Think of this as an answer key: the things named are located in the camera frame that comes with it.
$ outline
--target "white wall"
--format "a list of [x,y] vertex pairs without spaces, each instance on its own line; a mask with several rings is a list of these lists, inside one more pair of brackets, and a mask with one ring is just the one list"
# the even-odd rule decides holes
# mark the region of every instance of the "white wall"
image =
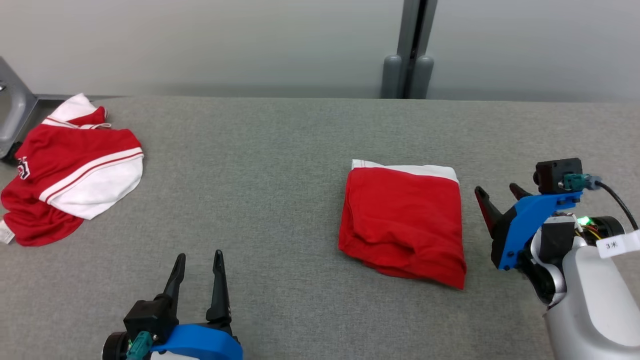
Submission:
[[439,0],[427,98],[640,99],[638,0]]
[[378,97],[402,0],[1,0],[34,93]]

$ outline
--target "clothing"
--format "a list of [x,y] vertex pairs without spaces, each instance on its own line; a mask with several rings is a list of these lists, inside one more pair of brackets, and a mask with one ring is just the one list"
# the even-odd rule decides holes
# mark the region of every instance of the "clothing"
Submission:
[[138,185],[140,142],[129,130],[111,129],[106,117],[79,94],[29,132],[16,153],[18,176],[0,195],[18,243],[60,240]]
[[385,275],[464,288],[467,265],[455,171],[353,160],[338,245]]

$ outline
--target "black cable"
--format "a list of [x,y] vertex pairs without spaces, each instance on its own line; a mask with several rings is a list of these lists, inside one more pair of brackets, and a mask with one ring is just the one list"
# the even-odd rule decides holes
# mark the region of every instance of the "black cable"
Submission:
[[629,211],[629,208],[627,207],[627,205],[625,205],[625,203],[622,201],[622,199],[618,196],[618,194],[613,191],[612,188],[608,187],[606,184],[603,184],[600,181],[595,181],[594,184],[598,185],[599,187],[603,188],[604,190],[606,190],[606,192],[609,193],[609,195],[611,195],[613,197],[613,199],[618,203],[618,205],[620,205],[620,207],[622,208],[622,211],[625,212],[625,215],[627,216],[627,218],[629,219],[629,222],[631,223],[631,227],[634,228],[634,230],[638,230],[638,224],[636,223],[636,220],[634,219],[634,216],[631,215],[631,211]]

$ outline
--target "green led light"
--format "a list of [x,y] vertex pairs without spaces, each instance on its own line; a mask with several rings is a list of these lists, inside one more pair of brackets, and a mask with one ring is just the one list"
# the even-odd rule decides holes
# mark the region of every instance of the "green led light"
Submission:
[[589,225],[590,222],[591,222],[591,219],[589,217],[578,218],[578,224],[580,224],[582,226]]

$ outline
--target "folded red shirt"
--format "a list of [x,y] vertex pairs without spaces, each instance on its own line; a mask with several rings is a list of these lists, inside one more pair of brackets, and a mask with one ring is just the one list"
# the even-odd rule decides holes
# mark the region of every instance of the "folded red shirt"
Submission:
[[467,265],[455,171],[353,160],[338,247],[382,274],[463,289]]

